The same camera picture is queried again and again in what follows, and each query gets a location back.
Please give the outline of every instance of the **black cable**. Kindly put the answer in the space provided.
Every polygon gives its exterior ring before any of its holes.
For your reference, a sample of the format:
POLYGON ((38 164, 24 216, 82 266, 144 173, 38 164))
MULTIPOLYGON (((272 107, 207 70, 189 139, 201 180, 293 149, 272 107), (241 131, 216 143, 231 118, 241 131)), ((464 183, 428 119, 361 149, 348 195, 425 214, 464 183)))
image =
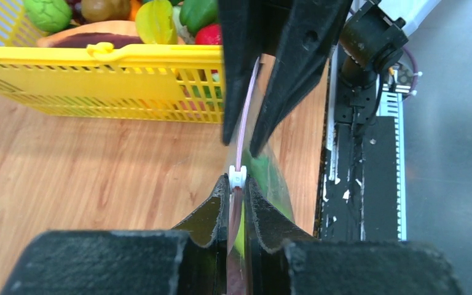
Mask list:
POLYGON ((357 128, 357 132, 355 133, 356 136, 363 136, 364 133, 366 132, 366 129, 373 124, 373 121, 376 119, 376 114, 377 114, 377 109, 379 109, 379 105, 381 104, 381 96, 382 96, 382 89, 383 89, 383 84, 384 84, 384 79, 385 79, 385 73, 379 74, 379 88, 377 89, 377 97, 376 97, 376 104, 374 106, 374 110, 372 111, 372 114, 367 118, 367 122, 365 122, 362 126, 357 128))

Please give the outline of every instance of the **yellow plastic basket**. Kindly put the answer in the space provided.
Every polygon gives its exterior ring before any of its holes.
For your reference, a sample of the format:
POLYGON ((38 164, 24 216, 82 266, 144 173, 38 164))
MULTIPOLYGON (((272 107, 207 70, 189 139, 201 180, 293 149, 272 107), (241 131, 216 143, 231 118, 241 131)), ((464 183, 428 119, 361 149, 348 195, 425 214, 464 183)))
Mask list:
POLYGON ((57 116, 223 121, 220 46, 28 47, 42 35, 22 0, 0 0, 0 95, 57 116))

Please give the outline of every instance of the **wooden table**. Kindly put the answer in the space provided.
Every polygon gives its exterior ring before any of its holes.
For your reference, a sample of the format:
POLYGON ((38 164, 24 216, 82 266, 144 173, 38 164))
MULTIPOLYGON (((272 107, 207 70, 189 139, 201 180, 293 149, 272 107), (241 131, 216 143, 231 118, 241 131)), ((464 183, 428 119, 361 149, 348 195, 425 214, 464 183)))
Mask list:
MULTIPOLYGON (((325 97, 323 82, 270 140, 310 233, 325 97)), ((219 125, 50 117, 0 97, 0 289, 45 230, 174 226, 225 172, 220 134, 219 125)))

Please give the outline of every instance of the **green object inside bag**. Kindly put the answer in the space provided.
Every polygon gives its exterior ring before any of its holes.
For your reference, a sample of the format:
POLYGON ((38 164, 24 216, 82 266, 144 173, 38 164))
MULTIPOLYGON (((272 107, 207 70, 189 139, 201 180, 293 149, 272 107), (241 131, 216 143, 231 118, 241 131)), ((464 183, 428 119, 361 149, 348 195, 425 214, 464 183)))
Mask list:
MULTIPOLYGON (((282 176, 279 175, 279 171, 272 166, 270 158, 266 155, 260 155, 257 158, 252 158, 251 153, 248 149, 243 151, 242 165, 247 167, 247 173, 252 176, 258 183, 263 196, 274 206, 276 209, 285 215, 290 221, 294 221, 290 208, 284 208, 281 204, 282 187, 286 185, 282 183, 282 176)), ((245 257, 245 206, 242 205, 242 218, 240 220, 240 228, 234 242, 234 247, 240 253, 241 257, 245 257)))

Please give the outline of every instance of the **black robotic claw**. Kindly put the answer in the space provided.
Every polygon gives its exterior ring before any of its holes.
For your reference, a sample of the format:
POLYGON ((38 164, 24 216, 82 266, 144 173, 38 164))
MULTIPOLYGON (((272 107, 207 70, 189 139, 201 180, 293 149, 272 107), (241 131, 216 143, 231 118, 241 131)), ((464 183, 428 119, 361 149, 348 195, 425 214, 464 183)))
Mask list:
POLYGON ((257 156, 276 126, 319 83, 352 0, 218 0, 226 67, 223 142, 240 116, 254 61, 276 56, 251 141, 257 156))

